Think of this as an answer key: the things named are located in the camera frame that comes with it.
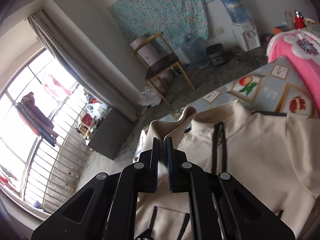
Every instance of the plastic bag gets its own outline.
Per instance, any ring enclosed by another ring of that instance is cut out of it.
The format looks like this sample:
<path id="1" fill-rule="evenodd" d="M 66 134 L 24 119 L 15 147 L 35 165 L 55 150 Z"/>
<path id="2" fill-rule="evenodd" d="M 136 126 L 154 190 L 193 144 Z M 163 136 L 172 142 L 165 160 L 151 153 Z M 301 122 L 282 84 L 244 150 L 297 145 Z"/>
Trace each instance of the plastic bag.
<path id="1" fill-rule="evenodd" d="M 100 119 L 107 114 L 108 106 L 105 103 L 87 104 L 88 114 L 96 119 Z"/>
<path id="2" fill-rule="evenodd" d="M 140 106 L 157 106 L 160 102 L 161 98 L 151 86 L 145 87 L 138 99 L 138 104 Z"/>
<path id="3" fill-rule="evenodd" d="M 210 65 L 205 53 L 206 44 L 202 38 L 195 38 L 182 46 L 192 67 L 205 68 Z"/>

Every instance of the wall socket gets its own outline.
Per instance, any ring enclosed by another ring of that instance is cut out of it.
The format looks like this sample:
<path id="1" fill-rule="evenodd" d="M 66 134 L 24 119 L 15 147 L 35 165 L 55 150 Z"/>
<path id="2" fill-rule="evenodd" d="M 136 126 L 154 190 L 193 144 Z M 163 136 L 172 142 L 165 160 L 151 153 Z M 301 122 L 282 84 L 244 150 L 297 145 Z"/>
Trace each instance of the wall socket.
<path id="1" fill-rule="evenodd" d="M 222 27 L 214 29 L 212 32 L 212 36 L 218 36 L 224 33 L 224 29 Z"/>

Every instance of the cream jacket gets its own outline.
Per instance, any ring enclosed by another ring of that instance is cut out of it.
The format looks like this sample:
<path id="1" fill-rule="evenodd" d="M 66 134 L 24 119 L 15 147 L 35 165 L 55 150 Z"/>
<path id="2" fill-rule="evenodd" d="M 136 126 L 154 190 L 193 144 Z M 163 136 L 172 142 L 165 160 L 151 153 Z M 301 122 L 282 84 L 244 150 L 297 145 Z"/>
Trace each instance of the cream jacket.
<path id="1" fill-rule="evenodd" d="M 192 130 L 184 133 L 190 122 Z M 188 161 L 211 172 L 212 135 L 218 122 L 224 123 L 227 171 L 274 213 L 283 210 L 282 221 L 298 237 L 320 194 L 320 120 L 251 114 L 238 100 L 199 114 L 189 106 L 177 122 L 153 121 L 143 151 L 152 148 L 154 137 L 163 141 L 170 136 Z M 165 154 L 159 160 L 165 162 Z M 139 195 L 135 236 L 149 227 L 157 206 L 151 236 L 176 240 L 189 213 L 188 194 L 170 193 L 161 163 L 158 173 L 158 191 Z M 190 222 L 182 239 L 192 239 Z"/>

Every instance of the pomegranate print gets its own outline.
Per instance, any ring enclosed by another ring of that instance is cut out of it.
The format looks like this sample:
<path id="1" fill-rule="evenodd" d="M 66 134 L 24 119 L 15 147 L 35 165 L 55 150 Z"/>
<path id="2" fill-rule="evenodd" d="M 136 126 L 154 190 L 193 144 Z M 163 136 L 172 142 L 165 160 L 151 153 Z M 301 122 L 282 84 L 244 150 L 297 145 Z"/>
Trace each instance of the pomegranate print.
<path id="1" fill-rule="evenodd" d="M 295 97 L 290 100 L 289 110 L 291 113 L 298 113 L 306 110 L 306 101 L 302 97 Z"/>

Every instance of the pink blanket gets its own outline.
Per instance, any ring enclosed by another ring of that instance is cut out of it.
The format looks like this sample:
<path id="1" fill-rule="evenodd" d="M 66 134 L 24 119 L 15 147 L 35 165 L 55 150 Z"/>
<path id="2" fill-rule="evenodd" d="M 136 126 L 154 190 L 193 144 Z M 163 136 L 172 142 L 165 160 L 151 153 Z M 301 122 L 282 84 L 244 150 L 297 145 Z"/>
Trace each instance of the pink blanket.
<path id="1" fill-rule="evenodd" d="M 312 33 L 293 30 L 272 38 L 267 49 L 268 62 L 286 56 L 308 88 L 320 112 L 320 39 Z"/>

